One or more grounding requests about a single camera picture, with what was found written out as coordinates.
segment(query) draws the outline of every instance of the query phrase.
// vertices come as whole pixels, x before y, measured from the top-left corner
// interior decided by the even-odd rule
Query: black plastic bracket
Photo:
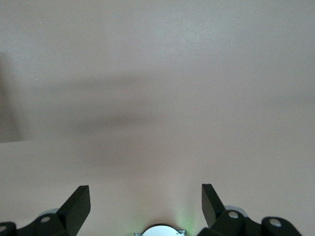
[[[0,236],[75,236],[91,210],[88,186],[79,186],[56,213],[36,218],[16,229],[13,222],[0,223]]]
[[[198,236],[301,236],[285,219],[266,217],[258,224],[238,211],[226,210],[211,184],[202,185],[202,211],[208,228]]]

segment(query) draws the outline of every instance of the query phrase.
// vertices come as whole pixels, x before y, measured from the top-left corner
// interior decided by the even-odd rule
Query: beige wall
[[[314,22],[306,0],[0,0],[25,139],[0,144],[0,221],[88,184],[79,235],[191,236],[212,183],[253,220],[313,235]]]

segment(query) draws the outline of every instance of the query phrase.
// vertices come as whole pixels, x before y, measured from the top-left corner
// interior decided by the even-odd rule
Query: screw
[[[6,230],[6,226],[5,225],[0,226],[0,232],[3,232],[5,230]]]
[[[234,211],[230,211],[228,213],[229,217],[233,218],[233,219],[237,219],[238,218],[238,214]]]
[[[269,220],[269,223],[272,224],[273,226],[276,226],[276,227],[281,227],[281,223],[279,220],[275,219],[275,218],[271,218]]]
[[[45,222],[47,222],[47,221],[49,221],[49,220],[50,220],[50,217],[49,217],[49,216],[46,216],[46,217],[42,218],[42,219],[40,220],[40,222],[41,222],[41,223],[45,223]]]

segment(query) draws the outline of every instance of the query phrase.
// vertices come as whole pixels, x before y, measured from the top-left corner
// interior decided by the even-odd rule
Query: plain surface
[[[314,24],[307,0],[0,0],[27,127],[0,144],[0,221],[24,226],[88,184],[80,236],[192,236],[211,183],[253,220],[313,235]]]

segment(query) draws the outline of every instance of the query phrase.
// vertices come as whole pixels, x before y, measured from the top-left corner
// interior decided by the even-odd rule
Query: metal screw head
[[[3,231],[5,231],[6,230],[6,226],[5,225],[2,225],[2,226],[0,226],[0,232],[3,232]]]
[[[49,221],[49,220],[50,220],[50,217],[49,217],[49,216],[46,216],[46,217],[42,218],[42,219],[40,220],[40,222],[41,222],[41,223],[45,223],[45,222],[47,222],[47,221]]]
[[[237,219],[238,218],[238,214],[236,212],[234,212],[234,211],[230,211],[228,213],[228,216],[233,218],[233,219]]]
[[[281,227],[281,222],[275,218],[271,218],[269,220],[269,223],[272,224],[273,226]]]

